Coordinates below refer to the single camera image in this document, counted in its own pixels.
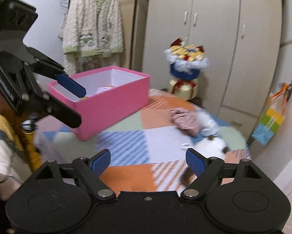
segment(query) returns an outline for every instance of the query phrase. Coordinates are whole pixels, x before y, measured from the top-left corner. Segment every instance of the wardrobe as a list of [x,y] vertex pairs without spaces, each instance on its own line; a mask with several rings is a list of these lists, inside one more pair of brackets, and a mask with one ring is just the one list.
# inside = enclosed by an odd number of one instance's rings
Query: wardrobe
[[249,137],[269,93],[281,22],[281,0],[149,0],[143,72],[152,88],[166,88],[163,51],[179,37],[203,45],[210,67],[199,75],[197,96]]

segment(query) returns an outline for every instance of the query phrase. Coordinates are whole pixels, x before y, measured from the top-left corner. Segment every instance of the open pink box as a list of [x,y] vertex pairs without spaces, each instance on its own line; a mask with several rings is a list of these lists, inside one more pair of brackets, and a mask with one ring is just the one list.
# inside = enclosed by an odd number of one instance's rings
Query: open pink box
[[80,127],[73,129],[79,140],[87,140],[148,103],[150,76],[126,68],[110,66],[71,76],[86,88],[78,98],[56,81],[48,92],[82,116]]

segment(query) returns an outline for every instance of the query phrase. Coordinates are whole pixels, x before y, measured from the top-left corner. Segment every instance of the pink cloth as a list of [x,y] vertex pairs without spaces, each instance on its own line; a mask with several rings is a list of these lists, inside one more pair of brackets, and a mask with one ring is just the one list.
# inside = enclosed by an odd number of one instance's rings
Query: pink cloth
[[185,108],[175,108],[170,110],[171,121],[181,130],[190,136],[197,136],[199,125],[197,123],[196,112],[188,111]]

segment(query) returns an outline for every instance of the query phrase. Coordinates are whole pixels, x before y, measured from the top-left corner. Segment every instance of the cardigan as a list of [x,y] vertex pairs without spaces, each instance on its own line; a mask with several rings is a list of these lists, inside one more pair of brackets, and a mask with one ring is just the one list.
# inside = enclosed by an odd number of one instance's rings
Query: cardigan
[[75,70],[71,67],[76,66],[73,56],[109,57],[112,53],[122,52],[122,21],[118,1],[71,0],[63,51],[64,54],[70,54],[65,57],[68,73]]

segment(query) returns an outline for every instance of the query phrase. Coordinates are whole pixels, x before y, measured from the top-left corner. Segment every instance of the red ribbon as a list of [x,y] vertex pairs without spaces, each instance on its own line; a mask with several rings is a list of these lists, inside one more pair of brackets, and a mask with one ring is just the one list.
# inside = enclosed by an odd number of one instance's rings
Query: red ribbon
[[189,85],[191,86],[190,99],[192,99],[193,98],[193,94],[194,94],[194,87],[196,86],[196,84],[193,81],[178,80],[176,82],[176,84],[174,85],[174,87],[173,87],[172,94],[174,94],[174,92],[176,90],[180,90],[182,88],[182,86],[184,85],[185,82],[186,83],[189,83]]

